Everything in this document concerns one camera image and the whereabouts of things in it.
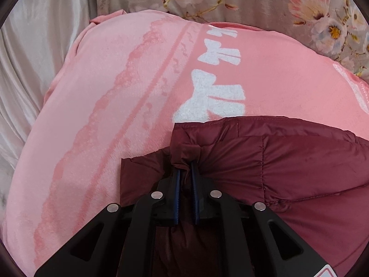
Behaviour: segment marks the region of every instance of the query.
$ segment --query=maroon garment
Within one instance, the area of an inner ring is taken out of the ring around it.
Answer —
[[[121,205],[193,160],[219,190],[266,203],[339,277],[368,243],[369,142],[349,131],[285,117],[175,124],[169,148],[122,160]],[[184,178],[179,226],[157,230],[154,276],[218,276],[215,231],[194,229],[189,197]]]

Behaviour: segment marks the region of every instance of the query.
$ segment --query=wrinkled white sheet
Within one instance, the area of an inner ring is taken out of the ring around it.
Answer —
[[[88,24],[88,0],[19,0],[1,28],[0,224],[14,168],[44,94]]]

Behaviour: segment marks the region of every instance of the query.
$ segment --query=round silver bolt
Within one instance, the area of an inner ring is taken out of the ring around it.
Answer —
[[[210,196],[212,196],[213,198],[220,198],[222,197],[222,192],[220,190],[212,190],[210,192]]]
[[[106,209],[108,212],[116,212],[119,209],[119,206],[117,204],[110,204]]]
[[[266,209],[266,205],[263,202],[255,203],[254,207],[258,211],[264,211]]]
[[[163,198],[163,193],[162,193],[162,192],[153,192],[153,193],[151,194],[151,197],[152,197],[153,199],[161,199],[161,198]]]

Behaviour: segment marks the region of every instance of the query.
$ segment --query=floral fabric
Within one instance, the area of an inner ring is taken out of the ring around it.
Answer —
[[[369,26],[352,0],[102,1],[101,7],[109,12],[155,9],[196,22],[233,22],[278,31],[369,81]]]

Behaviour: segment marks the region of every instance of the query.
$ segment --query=pink blanket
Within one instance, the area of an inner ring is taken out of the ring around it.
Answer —
[[[122,13],[77,38],[18,162],[1,236],[27,276],[119,202],[121,158],[167,146],[174,122],[285,115],[369,139],[368,85],[296,40]]]

